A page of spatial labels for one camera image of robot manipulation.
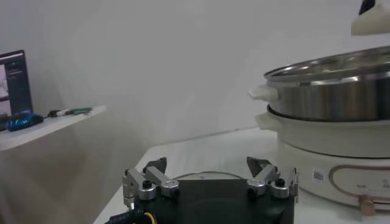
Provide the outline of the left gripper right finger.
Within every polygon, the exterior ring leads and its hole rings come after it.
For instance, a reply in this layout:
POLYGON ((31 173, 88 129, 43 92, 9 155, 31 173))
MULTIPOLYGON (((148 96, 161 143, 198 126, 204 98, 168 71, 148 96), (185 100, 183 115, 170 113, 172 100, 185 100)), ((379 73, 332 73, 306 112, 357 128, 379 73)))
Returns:
POLYGON ((278 168, 266 159, 247 157, 247 166, 252 178, 247 179, 247 194, 256 200, 265 194, 284 200, 289 197, 297 200, 299 194, 299 177, 295 167, 278 168))

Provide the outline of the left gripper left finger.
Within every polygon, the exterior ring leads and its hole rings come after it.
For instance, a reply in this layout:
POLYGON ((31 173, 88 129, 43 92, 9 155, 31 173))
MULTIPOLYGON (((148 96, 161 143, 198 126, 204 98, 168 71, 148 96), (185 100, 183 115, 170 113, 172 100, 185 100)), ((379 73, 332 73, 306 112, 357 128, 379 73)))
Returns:
POLYGON ((141 201, 154 200, 158 191, 162 197, 177 198, 180 185, 177 180, 165 175, 167 158, 149 161, 141 172, 126 169, 122 176, 122 192, 124 201, 137 198, 141 201))

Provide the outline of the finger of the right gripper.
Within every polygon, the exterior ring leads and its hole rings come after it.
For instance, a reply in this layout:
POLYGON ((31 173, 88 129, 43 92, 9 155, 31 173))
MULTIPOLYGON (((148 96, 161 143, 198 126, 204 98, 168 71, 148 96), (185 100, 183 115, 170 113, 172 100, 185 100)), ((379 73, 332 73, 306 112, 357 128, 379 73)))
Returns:
POLYGON ((358 14, 362 15, 375 6, 375 0, 362 0, 358 14))

